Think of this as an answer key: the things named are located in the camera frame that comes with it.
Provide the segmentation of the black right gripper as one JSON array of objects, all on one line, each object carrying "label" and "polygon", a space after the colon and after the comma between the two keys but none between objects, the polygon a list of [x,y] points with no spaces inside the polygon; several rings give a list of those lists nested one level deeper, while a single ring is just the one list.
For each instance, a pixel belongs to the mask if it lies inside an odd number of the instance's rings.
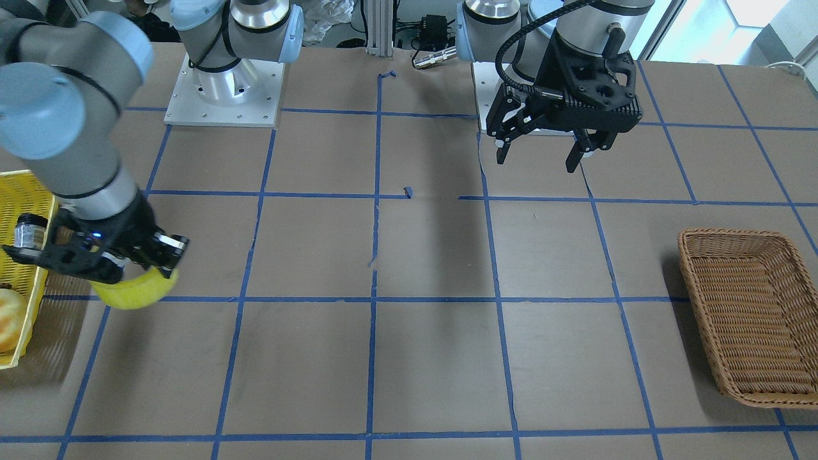
[{"label": "black right gripper", "polygon": [[85,220],[58,210],[40,249],[3,245],[17,264],[36,265],[56,273],[116,284],[125,265],[157,269],[169,279],[190,245],[190,239],[167,234],[156,224],[154,210],[142,192],[122,212],[102,220]]}]

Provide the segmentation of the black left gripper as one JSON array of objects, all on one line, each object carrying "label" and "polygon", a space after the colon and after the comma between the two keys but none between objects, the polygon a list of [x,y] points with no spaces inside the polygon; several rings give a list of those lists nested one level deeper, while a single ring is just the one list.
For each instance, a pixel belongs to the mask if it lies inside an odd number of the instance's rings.
[{"label": "black left gripper", "polygon": [[565,160],[573,174],[597,148],[610,148],[617,134],[628,133],[643,118],[636,91],[636,65],[620,52],[625,32],[604,32],[599,56],[576,50],[558,32],[550,38],[533,93],[507,82],[489,109],[486,131],[494,137],[497,165],[503,165],[511,141],[535,129],[573,132],[575,143]]}]

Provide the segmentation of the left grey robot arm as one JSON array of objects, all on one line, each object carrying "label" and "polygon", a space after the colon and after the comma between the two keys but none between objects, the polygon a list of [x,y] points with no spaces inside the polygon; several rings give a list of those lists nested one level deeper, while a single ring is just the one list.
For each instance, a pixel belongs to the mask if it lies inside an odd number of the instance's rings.
[{"label": "left grey robot arm", "polygon": [[503,165],[511,143],[537,129],[570,133],[573,173],[607,151],[644,116],[630,53],[652,1],[560,1],[524,20],[518,1],[463,1],[455,20],[456,54],[487,62],[498,87],[485,132]]}]

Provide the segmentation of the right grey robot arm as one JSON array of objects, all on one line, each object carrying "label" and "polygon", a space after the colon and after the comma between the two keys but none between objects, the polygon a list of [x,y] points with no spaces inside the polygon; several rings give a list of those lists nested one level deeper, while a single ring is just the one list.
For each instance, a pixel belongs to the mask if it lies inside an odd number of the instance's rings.
[{"label": "right grey robot arm", "polygon": [[[279,66],[295,62],[304,13],[290,1],[173,1],[187,53],[166,121],[273,125]],[[59,202],[45,241],[5,245],[17,264],[102,284],[125,264],[173,276],[188,238],[167,234],[137,186],[111,132],[154,61],[131,20],[95,11],[52,26],[26,1],[2,2],[2,147]]]}]

